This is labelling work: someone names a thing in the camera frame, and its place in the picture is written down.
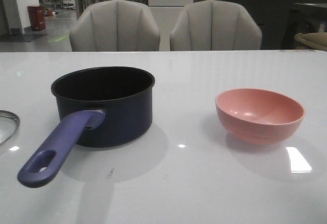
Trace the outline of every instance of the red trash can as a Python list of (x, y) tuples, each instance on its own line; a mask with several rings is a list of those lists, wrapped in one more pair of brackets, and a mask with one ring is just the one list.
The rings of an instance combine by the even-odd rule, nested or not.
[(45, 21), (42, 6), (28, 6), (31, 28), (33, 31), (40, 31), (45, 29)]

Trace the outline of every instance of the pink bowl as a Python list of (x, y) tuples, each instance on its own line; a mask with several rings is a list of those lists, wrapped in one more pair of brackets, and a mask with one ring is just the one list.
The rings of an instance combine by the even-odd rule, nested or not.
[(218, 117), (236, 138), (254, 144), (271, 144), (294, 134), (305, 116), (297, 101), (272, 91), (231, 89), (216, 97)]

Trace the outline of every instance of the pot handle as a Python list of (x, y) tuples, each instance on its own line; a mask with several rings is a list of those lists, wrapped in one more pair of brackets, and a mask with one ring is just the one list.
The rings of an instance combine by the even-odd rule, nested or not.
[(104, 120), (101, 110), (81, 110), (67, 115), (24, 164), (17, 179), (26, 187), (48, 184), (59, 172), (83, 130), (94, 129)]

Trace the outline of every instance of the white table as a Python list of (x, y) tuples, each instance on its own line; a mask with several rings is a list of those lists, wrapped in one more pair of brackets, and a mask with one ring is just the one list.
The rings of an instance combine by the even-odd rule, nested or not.
[[(103, 65), (155, 76), (151, 128), (121, 147), (76, 145), (52, 182), (22, 186), (19, 169), (59, 122), (51, 83)], [(0, 53), (0, 109), (21, 119), (0, 147), (0, 222), (326, 223), (326, 71), (320, 51)], [(300, 128), (277, 145), (234, 139), (214, 99), (238, 87), (296, 99)]]

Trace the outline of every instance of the dark blue saucepan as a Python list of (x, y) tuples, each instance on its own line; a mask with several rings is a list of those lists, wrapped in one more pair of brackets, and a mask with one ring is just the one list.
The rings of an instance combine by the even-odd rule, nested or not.
[(126, 66), (79, 70), (51, 86), (60, 123), (18, 173), (27, 187), (49, 183), (77, 143), (111, 147), (133, 141), (152, 123), (152, 74)]

